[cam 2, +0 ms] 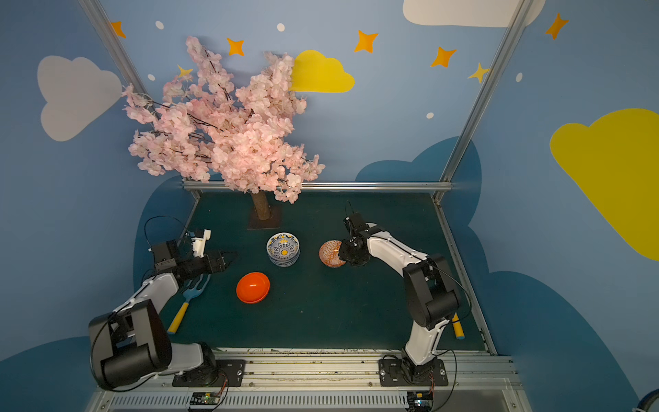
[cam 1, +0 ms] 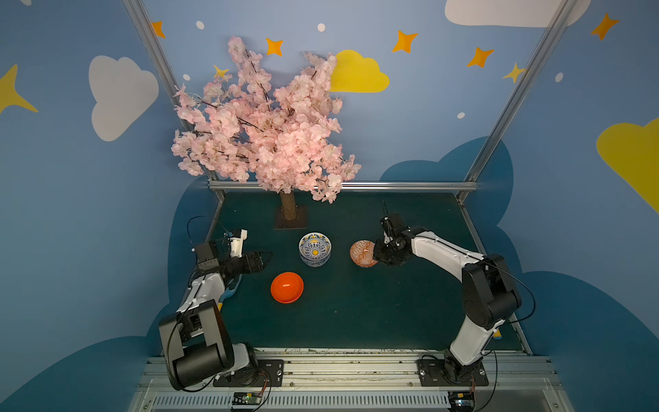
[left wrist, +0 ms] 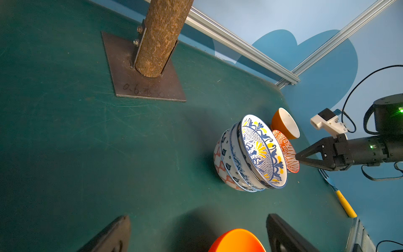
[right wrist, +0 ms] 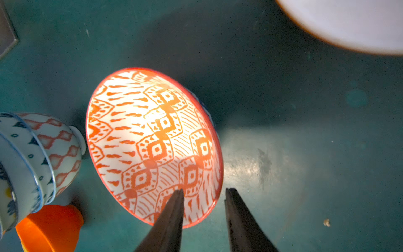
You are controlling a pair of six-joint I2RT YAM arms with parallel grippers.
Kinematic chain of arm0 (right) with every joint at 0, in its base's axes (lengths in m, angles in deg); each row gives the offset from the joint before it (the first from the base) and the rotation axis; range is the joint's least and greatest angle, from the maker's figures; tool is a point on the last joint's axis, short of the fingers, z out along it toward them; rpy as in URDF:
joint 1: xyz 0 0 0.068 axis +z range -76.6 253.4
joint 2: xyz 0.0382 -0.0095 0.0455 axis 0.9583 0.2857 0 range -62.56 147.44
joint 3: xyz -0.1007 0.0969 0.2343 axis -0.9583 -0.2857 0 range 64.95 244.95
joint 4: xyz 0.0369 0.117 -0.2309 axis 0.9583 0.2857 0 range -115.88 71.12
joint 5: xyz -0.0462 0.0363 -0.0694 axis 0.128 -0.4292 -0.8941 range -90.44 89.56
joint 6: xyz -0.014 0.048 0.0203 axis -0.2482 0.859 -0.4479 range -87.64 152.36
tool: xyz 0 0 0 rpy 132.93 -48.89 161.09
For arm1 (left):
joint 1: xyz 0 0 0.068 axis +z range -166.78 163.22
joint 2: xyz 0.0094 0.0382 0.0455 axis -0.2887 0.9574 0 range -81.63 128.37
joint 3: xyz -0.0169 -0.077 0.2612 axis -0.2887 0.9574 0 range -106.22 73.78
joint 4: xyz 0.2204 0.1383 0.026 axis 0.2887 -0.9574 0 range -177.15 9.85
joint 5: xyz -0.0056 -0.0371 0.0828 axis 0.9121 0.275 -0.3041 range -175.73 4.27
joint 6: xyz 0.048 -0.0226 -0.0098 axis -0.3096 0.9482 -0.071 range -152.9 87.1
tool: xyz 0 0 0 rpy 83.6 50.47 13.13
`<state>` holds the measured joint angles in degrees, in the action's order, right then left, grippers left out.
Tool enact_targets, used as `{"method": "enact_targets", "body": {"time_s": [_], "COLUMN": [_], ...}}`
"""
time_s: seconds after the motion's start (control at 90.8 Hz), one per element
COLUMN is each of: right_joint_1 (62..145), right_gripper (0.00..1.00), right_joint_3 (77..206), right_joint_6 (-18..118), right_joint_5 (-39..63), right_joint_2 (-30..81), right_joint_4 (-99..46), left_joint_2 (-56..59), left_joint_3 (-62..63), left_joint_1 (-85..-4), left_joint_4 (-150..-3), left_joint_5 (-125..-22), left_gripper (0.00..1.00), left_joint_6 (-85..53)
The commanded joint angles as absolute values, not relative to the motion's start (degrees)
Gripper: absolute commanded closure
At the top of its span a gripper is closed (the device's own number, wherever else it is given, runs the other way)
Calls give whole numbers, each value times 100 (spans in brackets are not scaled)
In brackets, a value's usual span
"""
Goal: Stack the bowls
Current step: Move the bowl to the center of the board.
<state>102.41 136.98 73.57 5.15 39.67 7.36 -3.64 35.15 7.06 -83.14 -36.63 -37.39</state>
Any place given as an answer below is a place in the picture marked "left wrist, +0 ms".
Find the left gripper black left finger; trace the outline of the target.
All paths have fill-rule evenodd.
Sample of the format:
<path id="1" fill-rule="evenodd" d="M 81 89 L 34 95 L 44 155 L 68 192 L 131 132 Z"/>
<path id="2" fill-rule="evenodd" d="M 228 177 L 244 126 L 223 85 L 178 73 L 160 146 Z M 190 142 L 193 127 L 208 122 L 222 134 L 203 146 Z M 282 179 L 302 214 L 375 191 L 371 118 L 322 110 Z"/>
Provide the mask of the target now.
<path id="1" fill-rule="evenodd" d="M 119 216 L 81 247 L 78 252 L 127 252 L 131 236 L 128 215 Z"/>

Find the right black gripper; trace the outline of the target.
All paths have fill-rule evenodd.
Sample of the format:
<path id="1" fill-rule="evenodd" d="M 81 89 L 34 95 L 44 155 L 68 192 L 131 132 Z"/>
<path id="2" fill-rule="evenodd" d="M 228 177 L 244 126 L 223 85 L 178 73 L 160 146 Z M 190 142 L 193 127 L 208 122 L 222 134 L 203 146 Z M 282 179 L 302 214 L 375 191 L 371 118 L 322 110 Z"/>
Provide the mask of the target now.
<path id="1" fill-rule="evenodd" d="M 379 166 L 386 159 L 386 141 L 379 136 L 358 139 L 323 138 L 296 154 L 304 165 L 344 171 L 354 165 Z"/>

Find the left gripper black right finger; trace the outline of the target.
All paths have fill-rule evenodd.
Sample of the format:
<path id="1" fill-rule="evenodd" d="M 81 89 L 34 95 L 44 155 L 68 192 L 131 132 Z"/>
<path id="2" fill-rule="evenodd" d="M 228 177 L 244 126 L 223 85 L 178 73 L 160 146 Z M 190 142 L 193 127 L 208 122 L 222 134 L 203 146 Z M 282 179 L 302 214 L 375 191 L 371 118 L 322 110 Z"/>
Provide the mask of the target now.
<path id="1" fill-rule="evenodd" d="M 278 214 L 269 214 L 266 229 L 272 252 L 319 252 Z"/>

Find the red patterned bowl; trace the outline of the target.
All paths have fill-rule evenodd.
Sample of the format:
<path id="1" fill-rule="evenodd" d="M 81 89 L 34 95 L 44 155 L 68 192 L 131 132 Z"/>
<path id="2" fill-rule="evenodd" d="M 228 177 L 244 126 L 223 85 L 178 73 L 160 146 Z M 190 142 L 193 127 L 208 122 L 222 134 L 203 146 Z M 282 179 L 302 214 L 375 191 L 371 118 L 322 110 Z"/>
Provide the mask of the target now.
<path id="1" fill-rule="evenodd" d="M 280 145 L 288 172 L 298 173 L 300 171 L 300 163 L 296 159 L 296 151 L 291 142 L 278 130 L 273 130 L 272 133 Z"/>

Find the orange plastic bowl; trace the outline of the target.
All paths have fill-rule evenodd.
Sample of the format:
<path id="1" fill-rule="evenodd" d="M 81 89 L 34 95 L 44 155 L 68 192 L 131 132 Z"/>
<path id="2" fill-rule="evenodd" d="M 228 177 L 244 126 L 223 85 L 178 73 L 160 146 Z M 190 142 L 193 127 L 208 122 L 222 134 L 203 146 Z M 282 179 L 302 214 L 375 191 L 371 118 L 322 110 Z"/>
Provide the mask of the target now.
<path id="1" fill-rule="evenodd" d="M 260 240 L 250 231 L 234 229 L 218 237 L 209 252 L 266 252 Z"/>

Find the cream white bowl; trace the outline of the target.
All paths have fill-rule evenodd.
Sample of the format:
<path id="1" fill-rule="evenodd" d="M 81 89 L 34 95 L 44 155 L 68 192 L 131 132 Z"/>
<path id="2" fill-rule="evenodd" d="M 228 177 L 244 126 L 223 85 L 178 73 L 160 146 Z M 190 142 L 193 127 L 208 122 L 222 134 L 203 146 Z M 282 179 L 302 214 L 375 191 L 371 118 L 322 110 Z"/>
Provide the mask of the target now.
<path id="1" fill-rule="evenodd" d="M 298 139 L 300 137 L 300 130 L 297 123 L 284 108 L 279 108 L 274 114 L 271 121 L 271 130 L 278 130 L 289 140 Z"/>

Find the yellow blue patterned bowl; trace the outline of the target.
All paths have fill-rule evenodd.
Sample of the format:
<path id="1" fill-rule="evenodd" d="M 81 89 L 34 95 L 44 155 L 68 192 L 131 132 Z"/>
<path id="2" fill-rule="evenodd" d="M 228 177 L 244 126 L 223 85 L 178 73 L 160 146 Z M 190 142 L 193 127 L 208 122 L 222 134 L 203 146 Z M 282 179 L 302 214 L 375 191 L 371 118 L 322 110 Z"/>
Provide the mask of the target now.
<path id="1" fill-rule="evenodd" d="M 238 124 L 237 137 L 248 169 L 259 182 L 267 188 L 284 188 L 287 166 L 270 128 L 257 116 L 248 114 Z"/>

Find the blue white floral bowl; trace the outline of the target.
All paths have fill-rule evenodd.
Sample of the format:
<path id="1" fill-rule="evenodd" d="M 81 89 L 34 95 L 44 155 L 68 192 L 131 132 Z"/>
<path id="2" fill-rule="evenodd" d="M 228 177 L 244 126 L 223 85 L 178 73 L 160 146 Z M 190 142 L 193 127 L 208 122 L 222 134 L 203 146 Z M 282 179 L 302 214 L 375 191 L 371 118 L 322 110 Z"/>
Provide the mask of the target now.
<path id="1" fill-rule="evenodd" d="M 256 191 L 263 191 L 266 189 L 266 187 L 262 185 L 261 182 L 252 173 L 240 149 L 237 137 L 238 124 L 239 123 L 237 122 L 233 125 L 233 127 L 230 130 L 230 136 L 229 136 L 229 146 L 232 152 L 233 162 L 237 168 L 237 173 L 240 175 L 241 180 L 245 184 L 247 184 L 250 188 L 253 188 Z"/>

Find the light blue patterned bowl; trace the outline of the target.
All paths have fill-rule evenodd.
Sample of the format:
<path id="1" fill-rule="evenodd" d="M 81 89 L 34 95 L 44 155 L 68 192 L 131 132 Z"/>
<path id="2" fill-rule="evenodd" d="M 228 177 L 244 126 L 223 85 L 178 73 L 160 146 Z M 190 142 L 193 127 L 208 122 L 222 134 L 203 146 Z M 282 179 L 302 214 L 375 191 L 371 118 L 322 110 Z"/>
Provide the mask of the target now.
<path id="1" fill-rule="evenodd" d="M 229 146 L 229 129 L 226 130 L 221 136 L 220 149 L 221 158 L 223 160 L 224 167 L 230 176 L 230 179 L 243 191 L 257 192 L 257 190 L 253 189 L 243 180 L 232 159 L 232 154 Z"/>

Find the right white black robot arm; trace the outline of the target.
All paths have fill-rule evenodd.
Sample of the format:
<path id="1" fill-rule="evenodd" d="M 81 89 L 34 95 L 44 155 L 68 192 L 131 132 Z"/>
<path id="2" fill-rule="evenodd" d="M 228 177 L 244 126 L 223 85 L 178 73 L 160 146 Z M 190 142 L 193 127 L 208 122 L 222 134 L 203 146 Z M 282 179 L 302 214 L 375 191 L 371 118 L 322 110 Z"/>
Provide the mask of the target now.
<path id="1" fill-rule="evenodd" d="M 367 110 L 363 127 L 374 116 L 374 132 L 365 129 L 368 137 L 347 139 L 338 134 L 330 136 L 296 154 L 305 165 L 326 171 L 345 171 L 353 165 L 377 167 L 381 163 L 393 163 L 403 170 L 403 95 L 395 94 L 376 100 Z"/>

